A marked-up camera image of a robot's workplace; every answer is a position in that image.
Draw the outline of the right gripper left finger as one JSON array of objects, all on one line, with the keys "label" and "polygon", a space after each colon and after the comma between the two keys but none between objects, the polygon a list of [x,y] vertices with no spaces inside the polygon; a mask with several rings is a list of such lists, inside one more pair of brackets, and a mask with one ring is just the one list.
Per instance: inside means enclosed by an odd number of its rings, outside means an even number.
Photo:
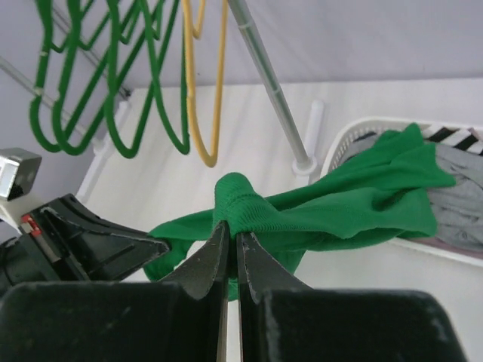
[{"label": "right gripper left finger", "polygon": [[227,297],[229,264],[229,226],[219,222],[204,245],[182,262],[162,283],[175,283],[194,300],[213,294]]}]

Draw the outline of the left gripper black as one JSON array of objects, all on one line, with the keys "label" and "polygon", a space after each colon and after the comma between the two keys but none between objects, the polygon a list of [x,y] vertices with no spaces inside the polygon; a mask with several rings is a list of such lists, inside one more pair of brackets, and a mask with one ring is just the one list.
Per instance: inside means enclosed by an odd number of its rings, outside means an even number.
[{"label": "left gripper black", "polygon": [[1,199],[19,235],[1,244],[1,289],[36,281],[120,281],[170,252],[170,243],[103,219],[74,195],[48,203]]}]

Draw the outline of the green tank top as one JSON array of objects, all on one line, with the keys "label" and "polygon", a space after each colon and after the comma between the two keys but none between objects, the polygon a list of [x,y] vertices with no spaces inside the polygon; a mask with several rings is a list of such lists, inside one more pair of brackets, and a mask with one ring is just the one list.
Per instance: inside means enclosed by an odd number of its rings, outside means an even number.
[{"label": "green tank top", "polygon": [[436,233],[428,190],[455,185],[439,166],[412,166],[398,151],[394,160],[370,156],[364,167],[346,164],[309,186],[264,197],[241,173],[228,173],[214,188],[214,207],[158,225],[151,236],[171,251],[145,266],[151,281],[171,273],[196,241],[209,239],[219,222],[231,236],[254,233],[289,272],[308,251],[353,250],[399,236]]}]

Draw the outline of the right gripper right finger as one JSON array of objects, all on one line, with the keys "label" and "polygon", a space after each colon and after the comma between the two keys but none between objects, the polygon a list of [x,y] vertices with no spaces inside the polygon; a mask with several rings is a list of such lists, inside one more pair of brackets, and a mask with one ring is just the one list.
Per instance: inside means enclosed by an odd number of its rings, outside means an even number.
[{"label": "right gripper right finger", "polygon": [[259,304],[262,295],[269,290],[311,290],[272,257],[254,233],[236,235],[236,257],[238,300],[241,304]]}]

